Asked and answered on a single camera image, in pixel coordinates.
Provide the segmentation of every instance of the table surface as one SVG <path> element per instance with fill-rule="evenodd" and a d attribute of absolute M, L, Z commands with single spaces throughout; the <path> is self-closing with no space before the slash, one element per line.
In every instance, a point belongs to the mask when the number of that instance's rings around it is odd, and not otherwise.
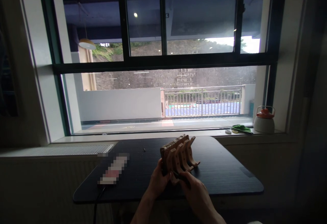
<path fill-rule="evenodd" d="M 101 192 L 97 181 L 118 153 L 129 153 L 130 159 L 116 185 L 106 188 L 99 203 L 138 201 L 148 187 L 151 174 L 160 159 L 160 147 L 175 138 L 123 140 L 90 173 L 73 195 L 76 204 L 94 203 Z M 263 193 L 261 182 L 213 137 L 196 137 L 193 158 L 201 161 L 191 174 L 201 180 L 210 196 Z M 179 184 L 168 183 L 159 199 L 183 198 Z"/>

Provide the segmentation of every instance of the wooden hook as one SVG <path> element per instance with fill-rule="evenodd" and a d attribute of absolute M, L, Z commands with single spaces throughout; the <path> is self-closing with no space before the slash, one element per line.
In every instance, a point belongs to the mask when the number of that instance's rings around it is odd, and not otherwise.
<path fill-rule="evenodd" d="M 191 145 L 193 143 L 193 141 L 195 140 L 195 137 L 192 137 L 190 141 L 187 142 L 186 144 L 186 158 L 187 158 L 187 162 L 189 162 L 192 166 L 197 167 L 200 163 L 200 161 L 196 162 L 193 159 L 193 155 L 192 155 L 192 148 Z"/>
<path fill-rule="evenodd" d="M 179 151 L 182 146 L 183 146 L 182 143 L 177 146 L 176 150 L 174 151 L 174 157 L 173 157 L 173 167 L 178 174 L 184 172 L 184 170 L 181 168 L 180 157 L 179 157 Z"/>
<path fill-rule="evenodd" d="M 189 140 L 185 140 L 183 146 L 180 149 L 180 164 L 184 167 L 184 169 L 188 172 L 190 172 L 194 167 L 193 166 L 189 166 L 187 164 L 187 144 L 188 144 Z"/>
<path fill-rule="evenodd" d="M 167 166 L 167 173 L 169 174 L 170 172 L 173 171 L 173 157 L 174 157 L 174 152 L 176 149 L 170 150 L 168 153 L 167 159 L 166 159 L 166 166 Z M 170 181 L 173 185 L 176 185 L 179 182 L 179 179 L 175 177 L 174 174 L 171 175 Z"/>

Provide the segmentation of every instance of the person's hand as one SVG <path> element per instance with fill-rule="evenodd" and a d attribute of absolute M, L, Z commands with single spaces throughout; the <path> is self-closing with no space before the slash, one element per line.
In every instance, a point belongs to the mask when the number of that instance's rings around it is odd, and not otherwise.
<path fill-rule="evenodd" d="M 160 158 L 157 167 L 152 173 L 149 186 L 147 187 L 147 192 L 155 199 L 164 191 L 171 177 L 171 172 L 165 176 L 162 175 L 161 165 L 162 159 Z"/>
<path fill-rule="evenodd" d="M 182 172 L 180 174 L 185 176 L 190 182 L 191 189 L 187 187 L 184 181 L 179 181 L 193 213 L 199 220 L 202 223 L 226 224 L 221 215 L 215 210 L 205 185 L 189 172 Z"/>

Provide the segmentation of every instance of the green object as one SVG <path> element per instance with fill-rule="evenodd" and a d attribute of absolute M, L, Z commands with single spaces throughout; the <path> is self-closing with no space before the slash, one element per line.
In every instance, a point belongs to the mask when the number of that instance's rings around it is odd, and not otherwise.
<path fill-rule="evenodd" d="M 251 132 L 251 129 L 248 128 L 248 127 L 245 127 L 244 125 L 234 125 L 234 126 L 232 127 L 232 129 L 237 130 L 237 131 L 240 131 L 240 132 L 243 132 L 243 133 L 245 133 L 245 134 L 253 134 L 253 133 Z"/>

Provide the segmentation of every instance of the metal railing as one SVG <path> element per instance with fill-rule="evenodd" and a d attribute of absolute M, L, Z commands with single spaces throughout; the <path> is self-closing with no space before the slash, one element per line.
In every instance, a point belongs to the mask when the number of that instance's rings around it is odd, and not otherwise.
<path fill-rule="evenodd" d="M 240 114 L 242 87 L 163 89 L 164 117 Z"/>

